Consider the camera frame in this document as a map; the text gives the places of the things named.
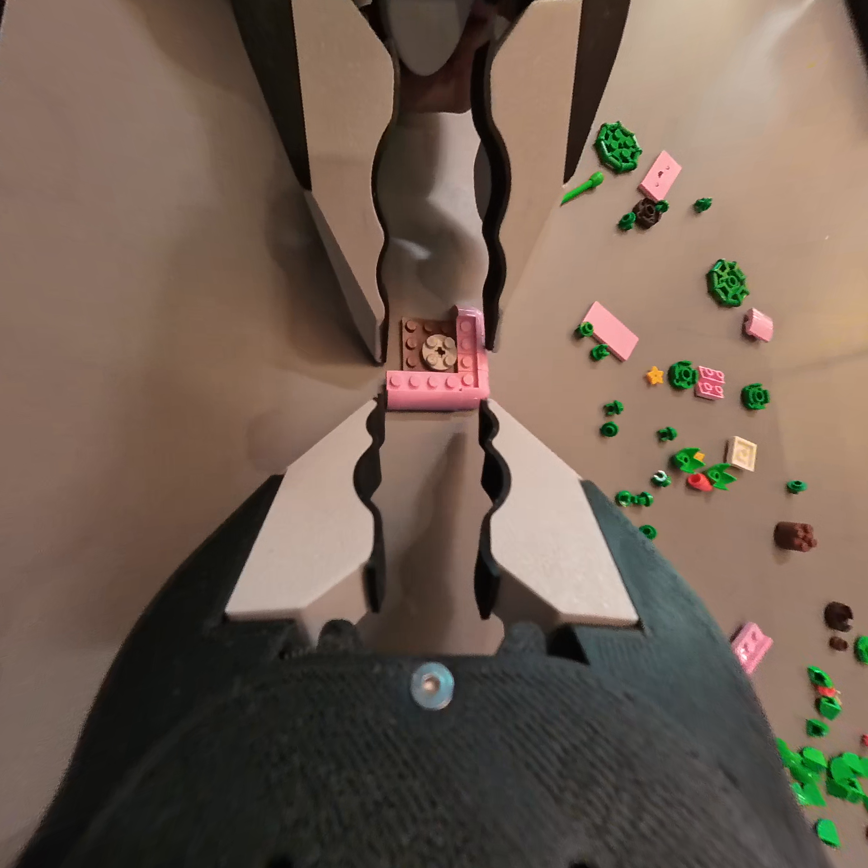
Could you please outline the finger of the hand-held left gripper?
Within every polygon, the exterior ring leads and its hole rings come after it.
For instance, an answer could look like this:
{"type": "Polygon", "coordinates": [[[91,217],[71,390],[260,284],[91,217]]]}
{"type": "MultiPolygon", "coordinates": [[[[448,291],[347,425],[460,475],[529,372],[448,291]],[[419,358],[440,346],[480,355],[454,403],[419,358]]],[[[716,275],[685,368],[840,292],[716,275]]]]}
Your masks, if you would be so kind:
{"type": "Polygon", "coordinates": [[[483,210],[489,265],[483,284],[486,347],[560,200],[580,34],[581,1],[531,2],[477,52],[472,116],[491,190],[483,210]]]}
{"type": "Polygon", "coordinates": [[[310,190],[305,197],[355,327],[385,363],[385,230],[375,176],[395,106],[395,67],[351,1],[292,1],[310,190]]]}

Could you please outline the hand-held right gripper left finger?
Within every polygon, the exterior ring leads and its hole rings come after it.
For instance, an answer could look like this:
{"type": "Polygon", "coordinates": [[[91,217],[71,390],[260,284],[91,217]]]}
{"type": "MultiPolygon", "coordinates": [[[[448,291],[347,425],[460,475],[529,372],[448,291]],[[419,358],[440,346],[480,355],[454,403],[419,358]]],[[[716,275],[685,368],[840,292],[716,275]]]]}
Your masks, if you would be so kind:
{"type": "Polygon", "coordinates": [[[320,631],[381,610],[385,538],[373,496],[384,441],[384,402],[372,399],[288,467],[226,604],[228,618],[290,619],[320,631]]]}

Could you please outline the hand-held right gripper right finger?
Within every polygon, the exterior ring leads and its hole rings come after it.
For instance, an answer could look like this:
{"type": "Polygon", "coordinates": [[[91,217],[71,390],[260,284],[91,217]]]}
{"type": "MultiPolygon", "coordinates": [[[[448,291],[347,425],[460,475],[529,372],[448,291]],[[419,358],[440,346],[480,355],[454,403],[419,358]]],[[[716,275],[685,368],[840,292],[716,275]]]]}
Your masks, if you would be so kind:
{"type": "Polygon", "coordinates": [[[636,627],[639,616],[582,477],[497,402],[479,407],[476,607],[505,627],[636,627]]]}

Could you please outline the pink arched brick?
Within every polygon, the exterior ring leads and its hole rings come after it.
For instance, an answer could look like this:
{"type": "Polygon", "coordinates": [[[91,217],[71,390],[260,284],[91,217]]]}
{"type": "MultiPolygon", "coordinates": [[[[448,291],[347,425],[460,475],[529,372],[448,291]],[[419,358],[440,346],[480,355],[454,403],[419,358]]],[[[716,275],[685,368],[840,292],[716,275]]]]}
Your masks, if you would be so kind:
{"type": "Polygon", "coordinates": [[[385,375],[389,411],[453,412],[472,410],[479,396],[473,377],[469,384],[458,373],[388,371],[385,375]]]}

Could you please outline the person's left hand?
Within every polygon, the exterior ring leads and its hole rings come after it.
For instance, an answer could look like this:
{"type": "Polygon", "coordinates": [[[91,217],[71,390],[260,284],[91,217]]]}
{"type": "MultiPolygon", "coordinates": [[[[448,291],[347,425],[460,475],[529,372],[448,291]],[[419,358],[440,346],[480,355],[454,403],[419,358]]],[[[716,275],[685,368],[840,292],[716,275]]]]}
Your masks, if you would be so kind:
{"type": "Polygon", "coordinates": [[[473,61],[478,41],[464,34],[436,73],[419,75],[399,64],[400,114],[462,114],[471,107],[473,61]]]}

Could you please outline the green web piece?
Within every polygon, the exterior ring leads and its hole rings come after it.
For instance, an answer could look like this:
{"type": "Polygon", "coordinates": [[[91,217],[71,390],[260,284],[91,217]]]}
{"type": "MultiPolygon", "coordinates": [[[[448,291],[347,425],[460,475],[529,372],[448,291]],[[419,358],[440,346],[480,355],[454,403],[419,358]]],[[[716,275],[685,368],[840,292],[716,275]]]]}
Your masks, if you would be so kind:
{"type": "Polygon", "coordinates": [[[736,261],[718,259],[707,272],[708,293],[720,306],[740,307],[750,291],[736,261]]]}
{"type": "Polygon", "coordinates": [[[594,148],[602,164],[617,174],[634,171],[642,156],[635,134],[620,122],[603,123],[594,148]]]}

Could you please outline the scattered small green clips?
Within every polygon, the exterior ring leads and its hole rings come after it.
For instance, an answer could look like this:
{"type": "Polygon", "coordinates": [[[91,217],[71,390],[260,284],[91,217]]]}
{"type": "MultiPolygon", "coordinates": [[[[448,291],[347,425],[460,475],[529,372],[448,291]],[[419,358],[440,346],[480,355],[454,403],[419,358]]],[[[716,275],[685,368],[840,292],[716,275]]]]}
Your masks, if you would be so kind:
{"type": "MultiPolygon", "coordinates": [[[[590,324],[585,324],[576,327],[574,337],[577,339],[591,337],[593,327],[590,324]]],[[[608,357],[610,352],[606,344],[597,344],[590,351],[590,358],[594,361],[602,360],[608,357]]],[[[620,400],[613,400],[603,406],[603,411],[607,417],[607,421],[600,427],[600,435],[604,439],[612,439],[619,431],[619,425],[613,420],[613,417],[619,415],[623,411],[623,403],[620,400]]],[[[655,488],[666,488],[672,484],[672,478],[666,471],[655,472],[650,477],[650,484],[655,488]]],[[[615,493],[613,502],[621,508],[627,507],[644,507],[648,508],[653,505],[655,496],[650,491],[632,492],[630,490],[622,490],[615,493]]],[[[639,531],[649,540],[654,541],[658,536],[658,530],[651,524],[643,524],[639,527],[639,531]]]]}

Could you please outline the large pink smooth tile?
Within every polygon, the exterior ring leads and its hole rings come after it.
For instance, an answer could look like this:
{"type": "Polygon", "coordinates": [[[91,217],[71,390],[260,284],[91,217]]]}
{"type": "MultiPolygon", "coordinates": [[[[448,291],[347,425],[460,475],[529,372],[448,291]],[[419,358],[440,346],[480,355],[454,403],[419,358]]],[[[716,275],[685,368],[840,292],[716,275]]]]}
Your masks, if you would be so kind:
{"type": "Polygon", "coordinates": [[[583,326],[593,327],[591,336],[598,344],[606,344],[610,352],[621,362],[626,362],[634,353],[639,338],[629,327],[611,313],[601,302],[595,301],[580,321],[583,326]]]}

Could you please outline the pile of green slopes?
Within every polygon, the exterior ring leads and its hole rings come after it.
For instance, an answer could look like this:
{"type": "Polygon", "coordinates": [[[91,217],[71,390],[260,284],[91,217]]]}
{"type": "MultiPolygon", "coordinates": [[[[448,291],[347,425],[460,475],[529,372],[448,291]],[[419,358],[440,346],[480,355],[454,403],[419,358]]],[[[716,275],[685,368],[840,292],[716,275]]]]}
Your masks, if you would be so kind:
{"type": "Polygon", "coordinates": [[[858,814],[866,841],[866,727],[847,732],[844,696],[828,669],[805,667],[806,696],[793,716],[790,739],[775,735],[787,785],[806,815],[813,836],[832,853],[850,848],[840,820],[844,809],[858,814]]]}

